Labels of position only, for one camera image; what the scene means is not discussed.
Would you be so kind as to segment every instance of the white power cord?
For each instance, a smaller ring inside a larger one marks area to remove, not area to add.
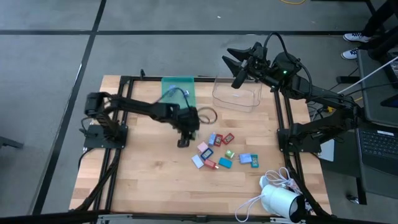
[[[285,178],[282,175],[282,170],[286,171],[286,175],[287,178]],[[274,170],[269,170],[266,172],[265,174],[266,179],[268,180],[268,183],[272,183],[277,187],[283,187],[283,186],[288,186],[290,187],[296,194],[302,194],[299,187],[296,185],[296,183],[294,182],[294,179],[290,178],[289,172],[285,167],[281,167],[279,168],[278,172],[274,171]],[[244,223],[249,219],[249,212],[251,207],[254,205],[255,202],[257,202],[258,200],[261,199],[263,195],[258,195],[252,199],[249,199],[247,202],[244,202],[241,206],[239,206],[239,208],[237,208],[235,210],[235,218],[238,222],[240,223]],[[250,203],[249,208],[248,208],[248,212],[246,214],[246,219],[245,220],[240,220],[238,218],[238,211],[239,209],[241,209],[243,206],[245,206],[246,204]]]
[[[350,85],[349,87],[345,88],[344,90],[339,91],[337,94],[340,94],[340,93],[342,93],[342,92],[345,92],[345,91],[349,90],[350,88],[352,88],[353,86],[355,86],[355,85],[361,83],[363,80],[369,78],[371,75],[375,74],[375,73],[378,72],[380,69],[382,69],[382,68],[384,68],[385,66],[391,64],[393,61],[395,61],[395,60],[397,60],[397,59],[398,59],[398,56],[395,57],[394,59],[392,59],[391,61],[385,63],[384,65],[380,66],[378,69],[376,69],[375,71],[371,72],[369,75],[366,75],[365,77],[363,77],[362,79],[360,79],[360,81],[358,81],[358,82],[356,82],[356,83]],[[316,114],[317,114],[317,113],[314,113],[314,114],[313,114],[313,116],[312,116],[312,118],[311,118],[311,121],[313,121],[313,120],[315,119],[315,115],[316,115]]]

